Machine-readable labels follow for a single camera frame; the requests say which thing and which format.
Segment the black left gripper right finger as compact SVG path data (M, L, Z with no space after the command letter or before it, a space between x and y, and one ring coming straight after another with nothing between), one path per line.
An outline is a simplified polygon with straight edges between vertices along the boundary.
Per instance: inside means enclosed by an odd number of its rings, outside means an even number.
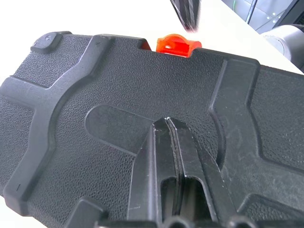
M215 160L184 122L169 118L168 124L176 133L184 176L200 182L211 219L228 222L236 209Z

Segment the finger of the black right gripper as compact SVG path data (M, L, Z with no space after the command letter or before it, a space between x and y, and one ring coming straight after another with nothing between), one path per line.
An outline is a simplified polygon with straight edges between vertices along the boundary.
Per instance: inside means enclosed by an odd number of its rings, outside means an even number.
M170 0L182 26L196 32L200 18L200 0Z

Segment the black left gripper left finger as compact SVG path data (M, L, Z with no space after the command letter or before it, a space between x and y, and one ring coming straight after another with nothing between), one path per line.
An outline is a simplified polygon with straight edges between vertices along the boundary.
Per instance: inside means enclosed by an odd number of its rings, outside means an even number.
M176 168L166 119L154 122L133 163L129 220L161 224L172 216Z

